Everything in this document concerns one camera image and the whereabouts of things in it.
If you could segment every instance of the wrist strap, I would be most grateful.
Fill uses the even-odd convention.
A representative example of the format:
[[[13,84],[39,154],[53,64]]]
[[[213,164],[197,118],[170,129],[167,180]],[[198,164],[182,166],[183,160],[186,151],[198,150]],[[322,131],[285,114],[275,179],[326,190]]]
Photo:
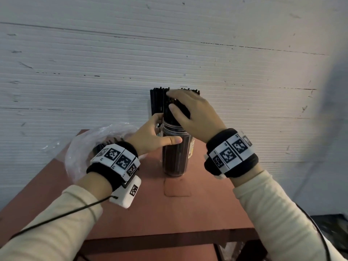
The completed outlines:
[[[120,185],[126,188],[140,166],[135,148],[124,141],[105,146],[90,162],[86,172],[102,175],[110,182],[113,191]]]
[[[251,147],[252,143],[242,132],[226,129],[208,141],[204,167],[219,179],[240,177],[259,162]]]

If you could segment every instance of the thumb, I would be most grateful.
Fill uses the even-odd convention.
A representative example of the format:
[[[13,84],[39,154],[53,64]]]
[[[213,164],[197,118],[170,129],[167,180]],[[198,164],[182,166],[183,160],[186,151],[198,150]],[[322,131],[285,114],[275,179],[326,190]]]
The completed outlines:
[[[174,118],[178,121],[178,123],[185,129],[190,120],[186,117],[185,114],[177,107],[175,104],[171,103],[169,105],[169,109],[172,112]]]
[[[163,136],[160,137],[160,145],[177,145],[182,142],[182,138],[180,136]]]

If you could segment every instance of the clear plastic container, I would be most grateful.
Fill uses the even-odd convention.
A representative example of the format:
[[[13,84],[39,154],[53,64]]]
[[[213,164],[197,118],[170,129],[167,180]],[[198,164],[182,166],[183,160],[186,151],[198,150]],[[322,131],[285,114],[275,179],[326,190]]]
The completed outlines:
[[[181,126],[170,125],[164,120],[161,125],[161,132],[162,136],[180,136],[182,138],[180,144],[164,146],[162,149],[164,172],[172,177],[180,177],[187,168],[192,136]]]

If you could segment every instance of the beige sleeve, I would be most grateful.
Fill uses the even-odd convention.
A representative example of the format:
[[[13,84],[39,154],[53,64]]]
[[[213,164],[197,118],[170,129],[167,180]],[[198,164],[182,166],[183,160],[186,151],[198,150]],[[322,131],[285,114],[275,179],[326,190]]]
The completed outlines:
[[[233,192],[254,224],[272,261],[326,260],[316,228],[267,171]],[[329,241],[326,243],[332,261],[345,260]]]
[[[96,201],[87,190],[72,185],[26,227]],[[97,204],[19,235],[0,249],[0,260],[71,261],[102,212]]]

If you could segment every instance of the white wall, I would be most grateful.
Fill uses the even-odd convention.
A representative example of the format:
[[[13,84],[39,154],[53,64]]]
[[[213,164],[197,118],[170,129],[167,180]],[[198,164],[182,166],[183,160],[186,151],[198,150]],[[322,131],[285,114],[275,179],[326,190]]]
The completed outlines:
[[[248,134],[304,209],[347,209],[345,156],[332,162],[326,151],[345,114],[323,104],[345,61],[347,7],[346,0],[1,0],[0,208],[46,164],[40,149],[52,140],[114,121],[141,125],[150,88],[187,86]]]

